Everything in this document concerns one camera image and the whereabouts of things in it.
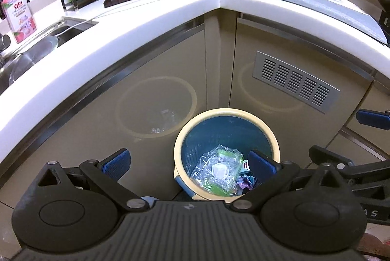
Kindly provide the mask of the clear plastic wrapper trash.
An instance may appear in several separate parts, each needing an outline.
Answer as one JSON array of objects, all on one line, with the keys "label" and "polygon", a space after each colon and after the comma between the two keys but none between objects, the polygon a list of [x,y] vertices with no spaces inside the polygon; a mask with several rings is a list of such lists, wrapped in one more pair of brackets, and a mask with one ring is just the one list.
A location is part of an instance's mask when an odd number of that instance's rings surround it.
[{"label": "clear plastic wrapper trash", "polygon": [[240,151],[218,145],[200,157],[190,178],[210,194],[235,196],[243,161]]}]

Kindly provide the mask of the grey cabinet vent grille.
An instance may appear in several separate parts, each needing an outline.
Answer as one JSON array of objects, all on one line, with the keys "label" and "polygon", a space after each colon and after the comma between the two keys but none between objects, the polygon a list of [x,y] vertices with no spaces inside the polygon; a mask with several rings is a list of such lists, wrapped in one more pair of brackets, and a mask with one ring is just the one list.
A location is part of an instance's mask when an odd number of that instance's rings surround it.
[{"label": "grey cabinet vent grille", "polygon": [[341,91],[291,64],[257,51],[253,77],[326,114]]}]

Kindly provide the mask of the pink dish soap bottle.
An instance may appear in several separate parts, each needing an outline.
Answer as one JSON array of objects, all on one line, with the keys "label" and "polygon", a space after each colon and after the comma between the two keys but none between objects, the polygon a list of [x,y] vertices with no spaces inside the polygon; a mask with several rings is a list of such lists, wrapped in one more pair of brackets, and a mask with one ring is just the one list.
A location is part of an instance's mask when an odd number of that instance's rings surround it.
[{"label": "pink dish soap bottle", "polygon": [[36,31],[36,24],[27,0],[1,0],[1,6],[18,44]]}]

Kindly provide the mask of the yellow rim blue trash bin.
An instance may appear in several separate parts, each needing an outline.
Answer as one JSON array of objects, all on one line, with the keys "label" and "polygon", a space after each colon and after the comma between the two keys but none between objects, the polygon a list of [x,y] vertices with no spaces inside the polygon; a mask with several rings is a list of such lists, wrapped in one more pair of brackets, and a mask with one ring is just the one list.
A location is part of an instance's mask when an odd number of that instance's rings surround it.
[{"label": "yellow rim blue trash bin", "polygon": [[234,108],[205,111],[179,132],[175,181],[193,200],[230,203],[278,171],[280,148],[258,117]]}]

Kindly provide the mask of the stainless steel sink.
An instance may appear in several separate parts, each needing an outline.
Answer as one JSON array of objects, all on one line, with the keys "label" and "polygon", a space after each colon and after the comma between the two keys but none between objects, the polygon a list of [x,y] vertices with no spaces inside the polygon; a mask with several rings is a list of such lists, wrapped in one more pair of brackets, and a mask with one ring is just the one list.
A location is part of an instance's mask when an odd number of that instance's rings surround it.
[{"label": "stainless steel sink", "polygon": [[1,63],[1,93],[48,54],[96,24],[93,19],[62,18],[39,32]]}]

